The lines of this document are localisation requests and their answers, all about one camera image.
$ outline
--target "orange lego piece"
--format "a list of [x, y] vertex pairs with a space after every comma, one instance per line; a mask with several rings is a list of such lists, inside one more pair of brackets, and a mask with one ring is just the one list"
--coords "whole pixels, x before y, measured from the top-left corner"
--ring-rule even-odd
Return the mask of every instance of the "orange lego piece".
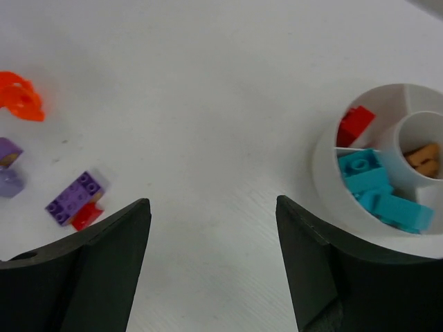
[[436, 178], [440, 170], [440, 163], [436, 160], [428, 160], [423, 165], [415, 168], [415, 170], [421, 175], [425, 175], [429, 178]]
[[435, 178], [440, 172], [439, 155], [440, 146], [437, 143], [431, 143], [404, 154], [404, 158], [421, 175]]
[[404, 155], [406, 161], [412, 167], [418, 167], [427, 160], [437, 160], [440, 153], [440, 146], [437, 143], [431, 143], [420, 147]]
[[23, 120], [44, 120], [42, 100], [31, 82], [10, 71], [0, 72], [0, 107]]

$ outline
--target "lego stud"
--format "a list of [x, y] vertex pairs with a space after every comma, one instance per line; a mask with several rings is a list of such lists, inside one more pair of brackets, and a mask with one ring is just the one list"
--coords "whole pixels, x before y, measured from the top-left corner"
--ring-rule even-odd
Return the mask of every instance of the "lego stud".
[[49, 204], [48, 207], [47, 207], [47, 210], [48, 210], [49, 212], [54, 212], [54, 211], [56, 211], [56, 209], [57, 209], [57, 204], [55, 204], [55, 203], [51, 203], [51, 204]]
[[97, 191], [97, 185], [95, 183], [89, 183], [87, 185], [88, 192], [95, 192]]
[[366, 172], [366, 171], [369, 171], [369, 169], [370, 169], [369, 162], [364, 159], [353, 160], [350, 163], [350, 166], [354, 171], [356, 171], [358, 173]]

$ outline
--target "purple lego brick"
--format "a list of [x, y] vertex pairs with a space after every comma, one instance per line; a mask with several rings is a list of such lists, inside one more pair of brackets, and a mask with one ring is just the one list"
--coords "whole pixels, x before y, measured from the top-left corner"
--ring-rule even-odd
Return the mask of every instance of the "purple lego brick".
[[92, 176], [85, 172], [79, 176], [77, 182], [81, 184], [81, 186], [91, 195], [91, 198], [94, 196], [97, 197], [97, 200], [105, 193], [103, 188], [95, 181]]
[[91, 200], [91, 195], [88, 194], [78, 181], [74, 181], [55, 200], [67, 213], [73, 216], [83, 205]]
[[14, 197], [24, 189], [24, 183], [11, 169], [0, 169], [0, 196]]
[[101, 186], [88, 172], [80, 175], [54, 201], [46, 211], [60, 224], [66, 225], [87, 203], [97, 201], [103, 195]]
[[48, 211], [61, 226], [66, 225], [69, 218], [72, 217], [70, 214], [66, 213], [57, 201], [52, 201], [46, 206], [46, 211]]
[[23, 153], [16, 144], [0, 137], [0, 166], [8, 168]]

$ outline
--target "white round container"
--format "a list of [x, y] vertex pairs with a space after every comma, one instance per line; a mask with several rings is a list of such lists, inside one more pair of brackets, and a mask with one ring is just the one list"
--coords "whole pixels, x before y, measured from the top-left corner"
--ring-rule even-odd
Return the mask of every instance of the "white round container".
[[[326, 128], [317, 142], [312, 158], [312, 173], [314, 185], [321, 202], [339, 223], [344, 223], [351, 229], [367, 236], [423, 236], [392, 228], [367, 212], [344, 185], [338, 169], [337, 157], [361, 148], [374, 147], [377, 149], [377, 147], [382, 147], [381, 145], [377, 146], [377, 143], [381, 142], [380, 138], [384, 134], [386, 135], [390, 128], [394, 130], [393, 128], [396, 128], [397, 124], [402, 123], [402, 121], [403, 123], [407, 122], [404, 119], [413, 119], [413, 115], [418, 112], [430, 111], [431, 113], [434, 112], [433, 116], [435, 116], [435, 113], [436, 116], [442, 116], [443, 95], [423, 86], [391, 84], [364, 93], [353, 101], [346, 111], [357, 106], [366, 107], [376, 115], [376, 118], [350, 148], [336, 147], [336, 135], [341, 117]], [[433, 137], [433, 139], [435, 139], [435, 142], [440, 142], [437, 137]], [[409, 167], [408, 171], [417, 175], [417, 172], [407, 163], [404, 166], [405, 168], [406, 166]], [[404, 196], [406, 198], [435, 210], [431, 227], [425, 234], [443, 234], [443, 204], [440, 203], [441, 198], [443, 198], [443, 186], [440, 185], [440, 179], [426, 178], [425, 180], [427, 181], [427, 179], [431, 182], [430, 185], [419, 185], [418, 181], [413, 186], [401, 189], [405, 191]]]

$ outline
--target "plastic piece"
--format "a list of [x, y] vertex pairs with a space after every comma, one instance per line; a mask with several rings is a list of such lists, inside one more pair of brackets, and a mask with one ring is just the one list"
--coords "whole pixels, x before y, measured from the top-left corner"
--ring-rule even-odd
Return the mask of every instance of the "plastic piece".
[[32, 83], [9, 71], [0, 72], [0, 107], [23, 120], [44, 120], [42, 100]]
[[52, 201], [46, 211], [60, 225], [68, 225], [87, 203], [97, 202], [104, 193], [102, 187], [85, 172]]
[[373, 149], [340, 157], [338, 168], [346, 187], [353, 194], [389, 185], [388, 173]]
[[24, 182], [12, 169], [0, 168], [0, 196], [14, 197], [24, 189]]
[[91, 225], [102, 213], [103, 210], [98, 209], [95, 203], [87, 203], [75, 215], [71, 224], [76, 230], [83, 230]]
[[375, 203], [374, 215], [388, 225], [417, 234], [429, 228], [434, 211], [391, 194], [382, 194]]
[[23, 153], [16, 144], [0, 137], [0, 167], [8, 168]]
[[337, 133], [337, 147], [349, 147], [375, 119], [375, 114], [363, 106], [350, 109], [341, 119]]
[[354, 194], [355, 199], [365, 208], [369, 213], [374, 212], [374, 207], [377, 199], [382, 194], [392, 194], [394, 187], [391, 185], [382, 185], [381, 187]]
[[419, 167], [423, 165], [427, 160], [438, 160], [440, 154], [440, 146], [437, 143], [431, 143], [408, 152], [404, 155], [406, 161], [412, 167]]
[[437, 178], [440, 172], [440, 163], [436, 160], [428, 160], [423, 165], [416, 167], [415, 170], [429, 178]]
[[437, 143], [431, 143], [404, 154], [404, 158], [421, 175], [435, 178], [440, 172], [439, 155], [440, 146]]

